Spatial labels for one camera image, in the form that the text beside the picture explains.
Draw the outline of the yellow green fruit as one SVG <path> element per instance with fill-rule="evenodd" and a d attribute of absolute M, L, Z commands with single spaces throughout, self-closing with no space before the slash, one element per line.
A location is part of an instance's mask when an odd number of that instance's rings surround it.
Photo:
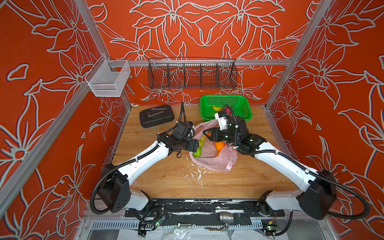
<path fill-rule="evenodd" d="M 204 147 L 204 145 L 205 145 L 205 137 L 203 136 L 199 139 L 199 147 L 202 148 Z"/>

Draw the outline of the green round fruit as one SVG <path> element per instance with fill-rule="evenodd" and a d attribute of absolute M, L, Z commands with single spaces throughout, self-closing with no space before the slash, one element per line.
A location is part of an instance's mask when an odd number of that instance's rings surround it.
<path fill-rule="evenodd" d="M 197 151 L 195 153 L 193 153 L 193 157 L 194 158 L 200 158 L 201 155 L 202 155 L 202 148 L 198 147 Z"/>

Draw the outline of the pink plastic bag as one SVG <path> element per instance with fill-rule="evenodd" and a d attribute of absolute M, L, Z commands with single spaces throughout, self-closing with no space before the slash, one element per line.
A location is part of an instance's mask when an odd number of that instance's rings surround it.
<path fill-rule="evenodd" d="M 203 130 L 218 127 L 219 123 L 217 120 L 211 120 L 208 122 L 200 123 L 197 126 L 194 126 L 195 136 L 193 137 L 193 139 L 199 140 L 201 137 L 203 137 Z M 206 137 L 205 145 L 204 147 L 202 147 L 201 157 L 194 158 L 193 153 L 191 152 L 189 152 L 189 155 L 195 164 L 198 164 L 199 166 L 211 171 L 218 171 L 224 173 L 229 172 L 238 159 L 238 154 L 233 146 L 229 146 L 228 144 L 226 144 L 226 146 L 220 152 L 217 152 L 215 143 L 209 141 Z"/>

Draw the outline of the pink dragon fruit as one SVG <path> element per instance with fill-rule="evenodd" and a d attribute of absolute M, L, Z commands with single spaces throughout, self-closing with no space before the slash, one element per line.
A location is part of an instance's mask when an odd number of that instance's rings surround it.
<path fill-rule="evenodd" d="M 228 117 L 231 117 L 232 116 L 232 112 L 230 111 L 230 109 L 226 108 L 225 109 L 225 112 L 227 114 Z"/>

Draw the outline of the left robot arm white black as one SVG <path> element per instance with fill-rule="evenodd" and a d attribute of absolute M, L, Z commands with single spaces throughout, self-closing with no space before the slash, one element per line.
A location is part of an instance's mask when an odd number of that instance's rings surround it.
<path fill-rule="evenodd" d="M 168 134 L 162 134 L 132 159 L 117 166 L 108 164 L 91 193 L 91 211 L 102 215 L 107 212 L 117 213 L 123 209 L 144 210 L 149 205 L 150 197 L 142 191 L 131 190 L 133 182 L 152 165 L 172 153 L 183 150 L 195 153 L 198 147 L 199 140 L 177 140 Z"/>

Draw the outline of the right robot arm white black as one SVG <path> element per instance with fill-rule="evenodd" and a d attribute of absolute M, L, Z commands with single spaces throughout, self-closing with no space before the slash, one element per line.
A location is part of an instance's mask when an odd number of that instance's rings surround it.
<path fill-rule="evenodd" d="M 269 210 L 301 211 L 316 220 L 322 220 L 325 216 L 356 220 L 370 214 L 371 208 L 367 200 L 351 188 L 337 183 L 332 173 L 301 164 L 279 151 L 265 138 L 251 134 L 246 121 L 239 116 L 222 116 L 216 121 L 219 124 L 217 128 L 203 131 L 210 141 L 229 143 L 239 154 L 251 156 L 273 167 L 298 188 L 291 192 L 266 192 L 262 198 L 266 209 L 262 214 L 268 214 Z M 363 204 L 363 211 L 353 215 L 332 212 L 331 207 L 338 199 L 337 189 L 359 199 Z"/>

